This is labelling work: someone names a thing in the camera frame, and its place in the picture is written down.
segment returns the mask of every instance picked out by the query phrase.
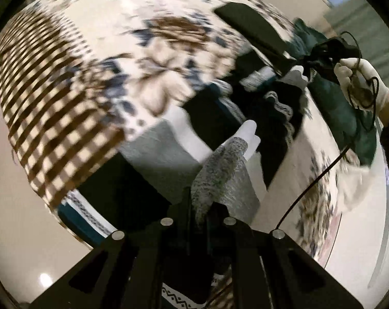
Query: patterned blanket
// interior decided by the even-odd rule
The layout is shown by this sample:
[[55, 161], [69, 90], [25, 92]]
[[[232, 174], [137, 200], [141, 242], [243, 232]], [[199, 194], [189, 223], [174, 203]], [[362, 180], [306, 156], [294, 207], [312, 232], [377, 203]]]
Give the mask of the patterned blanket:
[[[292, 23], [264, 0], [37, 0], [8, 22], [0, 34], [0, 109], [31, 187], [56, 216], [63, 202], [99, 236], [116, 229], [77, 188], [121, 143], [149, 133], [169, 108], [228, 75], [244, 48], [250, 49], [213, 13], [227, 2], [249, 5], [284, 41], [292, 39]], [[306, 98], [301, 131], [267, 194], [261, 175], [253, 178], [259, 165], [248, 168], [260, 199], [257, 229], [273, 227], [339, 153], [308, 91]], [[180, 145], [185, 136], [176, 137]], [[195, 149], [191, 156], [201, 164], [204, 156], [196, 158]], [[337, 176], [336, 168], [283, 226], [317, 260], [335, 235], [328, 230], [339, 216]], [[270, 215], [273, 201], [279, 212]]]

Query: tiled floor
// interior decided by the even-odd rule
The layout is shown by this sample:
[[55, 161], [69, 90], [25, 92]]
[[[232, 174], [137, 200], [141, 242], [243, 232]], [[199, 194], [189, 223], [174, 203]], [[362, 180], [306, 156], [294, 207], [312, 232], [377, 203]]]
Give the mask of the tiled floor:
[[89, 249], [49, 214], [14, 164], [7, 128], [0, 119], [0, 280], [19, 302], [31, 302], [44, 286], [76, 264]]

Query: floral pattern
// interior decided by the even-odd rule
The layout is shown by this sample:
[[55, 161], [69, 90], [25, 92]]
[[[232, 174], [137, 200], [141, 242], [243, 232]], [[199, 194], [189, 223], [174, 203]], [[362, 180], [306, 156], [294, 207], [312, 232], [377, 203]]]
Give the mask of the floral pattern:
[[117, 59], [131, 58], [132, 55], [124, 53], [109, 57], [102, 61], [90, 61], [74, 66], [68, 71], [72, 77], [66, 82], [68, 85], [86, 95], [86, 104], [90, 109], [99, 109], [105, 112], [103, 122], [124, 128], [127, 118], [136, 115], [136, 108], [127, 99], [128, 90], [125, 84], [129, 75], [121, 71]]
[[204, 49], [210, 41], [205, 29], [187, 18], [166, 16], [149, 21], [149, 29], [155, 36], [162, 37], [177, 50], [194, 52]]
[[[330, 165], [325, 151], [322, 150], [321, 155], [321, 163], [315, 157], [311, 159], [313, 176], [309, 182], [313, 182]], [[330, 172], [306, 193], [299, 204], [300, 219], [296, 224], [300, 235], [298, 244], [313, 258], [327, 238], [334, 211], [329, 186]]]
[[188, 56], [175, 51], [169, 42], [155, 37], [146, 48], [146, 57], [139, 59], [142, 75], [131, 85], [132, 96], [153, 115], [162, 114], [171, 100], [184, 103], [194, 95], [185, 79]]

